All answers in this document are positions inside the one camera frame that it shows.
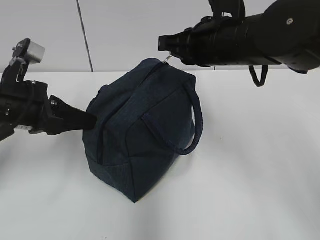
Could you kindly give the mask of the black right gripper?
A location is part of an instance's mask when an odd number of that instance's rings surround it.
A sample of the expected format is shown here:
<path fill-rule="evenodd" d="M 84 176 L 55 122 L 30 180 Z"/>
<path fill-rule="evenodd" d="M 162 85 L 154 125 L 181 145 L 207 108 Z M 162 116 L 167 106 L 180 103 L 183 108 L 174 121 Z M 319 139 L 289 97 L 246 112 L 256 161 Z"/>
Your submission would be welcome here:
<path fill-rule="evenodd" d="M 169 52 L 185 65 L 208 68 L 239 61 L 243 20 L 206 16 L 192 28 L 158 37 L 158 50 Z"/>

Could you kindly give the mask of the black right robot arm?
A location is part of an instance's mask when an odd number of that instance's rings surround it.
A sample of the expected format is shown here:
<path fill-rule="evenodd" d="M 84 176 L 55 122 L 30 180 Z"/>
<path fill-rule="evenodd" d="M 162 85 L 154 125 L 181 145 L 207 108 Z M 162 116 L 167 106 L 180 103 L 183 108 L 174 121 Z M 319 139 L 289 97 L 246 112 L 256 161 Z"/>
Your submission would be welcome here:
<path fill-rule="evenodd" d="M 320 66 L 320 3 L 278 0 L 246 16 L 242 0 L 210 1 L 212 15 L 158 39 L 158 49 L 187 66 L 285 65 L 306 74 Z"/>

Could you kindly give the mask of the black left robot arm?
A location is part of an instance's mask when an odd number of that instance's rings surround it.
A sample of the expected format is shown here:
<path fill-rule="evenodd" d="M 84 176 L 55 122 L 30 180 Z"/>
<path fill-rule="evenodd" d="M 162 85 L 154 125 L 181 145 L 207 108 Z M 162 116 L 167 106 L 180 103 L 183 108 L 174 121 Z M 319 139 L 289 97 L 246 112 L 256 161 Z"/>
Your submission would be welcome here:
<path fill-rule="evenodd" d="M 0 139 L 15 134 L 16 129 L 30 134 L 92 130 L 97 117 L 72 107 L 60 98 L 49 96 L 48 84 L 24 80 L 28 65 L 10 64 L 0 81 Z"/>

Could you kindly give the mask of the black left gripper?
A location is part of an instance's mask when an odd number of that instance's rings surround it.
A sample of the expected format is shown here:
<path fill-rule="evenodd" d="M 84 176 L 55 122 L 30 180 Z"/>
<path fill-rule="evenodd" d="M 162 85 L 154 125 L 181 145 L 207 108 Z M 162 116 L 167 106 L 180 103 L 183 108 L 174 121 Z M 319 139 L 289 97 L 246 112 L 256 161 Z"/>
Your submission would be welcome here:
<path fill-rule="evenodd" d="M 9 65 L 0 81 L 0 134 L 12 136 L 15 130 L 49 136 L 77 130 L 92 130 L 97 117 L 72 107 L 60 98 L 48 96 L 48 85 L 24 81 L 21 62 Z"/>

